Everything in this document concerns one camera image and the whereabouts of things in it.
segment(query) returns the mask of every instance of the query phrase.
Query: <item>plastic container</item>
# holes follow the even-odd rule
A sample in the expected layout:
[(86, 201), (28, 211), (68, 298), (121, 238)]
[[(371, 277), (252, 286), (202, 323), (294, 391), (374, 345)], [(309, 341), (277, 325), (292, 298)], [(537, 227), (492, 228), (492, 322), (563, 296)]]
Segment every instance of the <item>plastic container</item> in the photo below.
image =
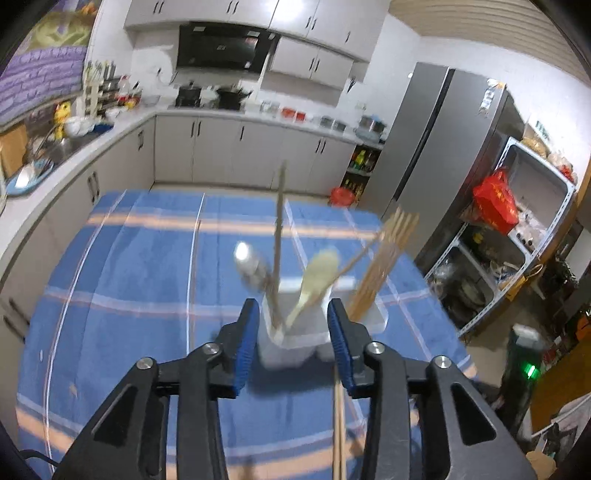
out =
[(330, 191), (329, 205), (333, 207), (350, 207), (355, 201), (355, 194), (343, 187)]
[[(272, 335), (271, 312), (267, 296), (262, 302), (262, 322), (258, 332), (258, 350), (261, 364), (268, 370), (298, 368), (314, 354), (325, 362), (335, 359), (328, 323), (326, 320), (328, 305), (331, 299), (340, 298), (346, 304), (347, 299), (355, 290), (356, 280), (353, 277), (343, 277), (329, 290), (323, 301), (298, 317), (289, 335), (277, 341)], [(285, 278), (279, 285), (279, 308), (283, 318), (287, 318), (290, 311), (300, 298), (301, 277)], [(381, 333), (388, 323), (388, 311), (379, 298), (362, 323), (370, 334)]]

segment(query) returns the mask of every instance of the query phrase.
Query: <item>purple mural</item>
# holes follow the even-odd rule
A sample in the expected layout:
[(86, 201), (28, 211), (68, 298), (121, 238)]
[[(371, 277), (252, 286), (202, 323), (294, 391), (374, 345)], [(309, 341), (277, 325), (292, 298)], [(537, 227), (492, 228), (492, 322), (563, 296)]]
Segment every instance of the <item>purple mural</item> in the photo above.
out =
[(19, 46), (0, 76), (0, 125), (82, 89), (100, 0), (61, 0)]

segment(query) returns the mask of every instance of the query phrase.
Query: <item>ceiling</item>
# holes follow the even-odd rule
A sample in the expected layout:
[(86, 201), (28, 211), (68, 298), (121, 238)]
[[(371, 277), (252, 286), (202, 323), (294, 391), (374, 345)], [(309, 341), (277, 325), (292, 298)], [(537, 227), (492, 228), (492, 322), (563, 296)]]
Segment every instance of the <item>ceiling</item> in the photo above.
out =
[(390, 13), (420, 35), (515, 50), (591, 85), (566, 40), (529, 0), (392, 0)]

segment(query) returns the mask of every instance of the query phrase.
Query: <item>stainless steel refrigerator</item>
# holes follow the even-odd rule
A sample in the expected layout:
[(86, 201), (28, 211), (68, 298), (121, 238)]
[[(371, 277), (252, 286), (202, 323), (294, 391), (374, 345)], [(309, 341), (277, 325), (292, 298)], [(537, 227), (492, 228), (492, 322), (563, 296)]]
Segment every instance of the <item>stainless steel refrigerator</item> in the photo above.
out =
[(359, 209), (384, 220), (398, 206), (419, 213), (407, 252), (426, 273), (453, 240), (472, 189), (524, 123), (493, 79), (417, 63)]

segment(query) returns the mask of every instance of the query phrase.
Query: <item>refrigerator door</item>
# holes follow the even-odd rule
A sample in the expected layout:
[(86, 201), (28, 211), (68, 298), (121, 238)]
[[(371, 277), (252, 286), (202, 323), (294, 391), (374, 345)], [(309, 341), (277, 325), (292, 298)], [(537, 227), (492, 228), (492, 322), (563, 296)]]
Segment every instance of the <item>refrigerator door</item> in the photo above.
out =
[(384, 215), (415, 156), (449, 68), (417, 63), (388, 141), (359, 201), (359, 209)]
[(398, 202), (388, 207), (387, 215), (394, 212), (396, 204), (407, 212), (420, 214), (417, 229), (407, 245), (411, 258), (427, 243), (460, 191), (466, 196), (466, 205), (469, 203), (467, 197), (471, 192), (467, 187), (472, 183), (481, 151), (492, 138), (504, 93), (503, 88), (495, 88), (489, 108), (481, 110), (488, 80), (473, 73), (454, 72), (419, 161)]

